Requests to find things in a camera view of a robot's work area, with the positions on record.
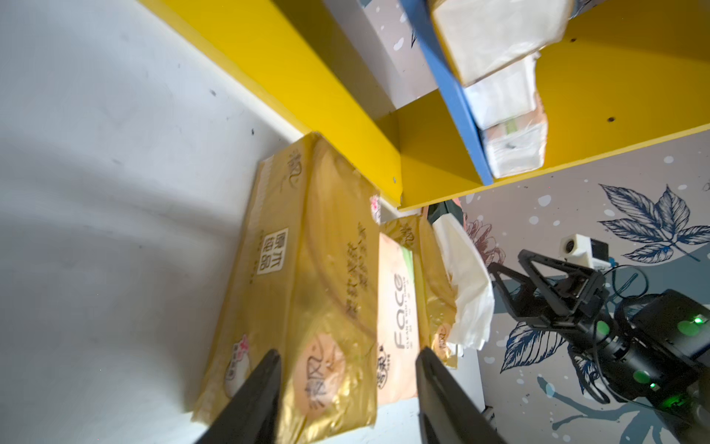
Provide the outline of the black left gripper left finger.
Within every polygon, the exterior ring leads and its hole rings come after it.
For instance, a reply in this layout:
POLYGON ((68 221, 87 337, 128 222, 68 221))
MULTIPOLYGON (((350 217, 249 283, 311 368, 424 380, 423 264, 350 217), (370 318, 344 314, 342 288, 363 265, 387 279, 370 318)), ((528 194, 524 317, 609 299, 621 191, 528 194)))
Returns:
POLYGON ((272 349, 197 443, 275 443, 281 377, 281 357, 272 349))

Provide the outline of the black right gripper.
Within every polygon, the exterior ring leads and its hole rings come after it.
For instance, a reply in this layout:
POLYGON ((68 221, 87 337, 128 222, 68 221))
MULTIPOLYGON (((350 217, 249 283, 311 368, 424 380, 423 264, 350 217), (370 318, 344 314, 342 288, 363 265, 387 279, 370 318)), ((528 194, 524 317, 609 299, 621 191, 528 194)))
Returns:
POLYGON ((488 266, 495 291, 516 321, 564 339, 609 336, 610 318, 603 314, 609 291, 601 272, 528 250, 518 260, 529 277, 501 264, 488 266), (562 277, 547 277, 548 269, 562 277))

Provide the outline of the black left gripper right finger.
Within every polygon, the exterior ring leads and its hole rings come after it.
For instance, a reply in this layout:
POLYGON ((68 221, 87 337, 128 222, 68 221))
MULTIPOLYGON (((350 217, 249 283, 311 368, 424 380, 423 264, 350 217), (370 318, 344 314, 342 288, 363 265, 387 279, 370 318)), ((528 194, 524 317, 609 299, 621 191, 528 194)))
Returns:
POLYGON ((415 366, 423 443, 505 443, 431 349, 415 366))

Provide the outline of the white green tissue pack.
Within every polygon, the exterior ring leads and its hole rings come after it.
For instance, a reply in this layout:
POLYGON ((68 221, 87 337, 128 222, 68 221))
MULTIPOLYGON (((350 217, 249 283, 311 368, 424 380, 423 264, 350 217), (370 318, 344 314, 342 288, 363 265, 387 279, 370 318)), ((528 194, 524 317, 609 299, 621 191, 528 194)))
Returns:
POLYGON ((540 56, 539 52, 533 53, 463 89, 473 120, 480 130, 519 118, 540 107, 535 75, 540 56))

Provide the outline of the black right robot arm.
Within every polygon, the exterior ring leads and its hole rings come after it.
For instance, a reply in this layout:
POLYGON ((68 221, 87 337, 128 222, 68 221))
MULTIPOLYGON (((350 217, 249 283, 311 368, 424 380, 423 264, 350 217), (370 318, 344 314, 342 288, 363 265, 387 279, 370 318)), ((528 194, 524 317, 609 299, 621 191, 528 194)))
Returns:
POLYGON ((599 403, 645 399, 662 418, 689 423, 709 369, 709 310, 676 292, 618 297, 605 272, 527 250, 522 272, 493 263, 494 288, 516 320, 502 370, 531 366, 562 347, 582 390, 599 403))

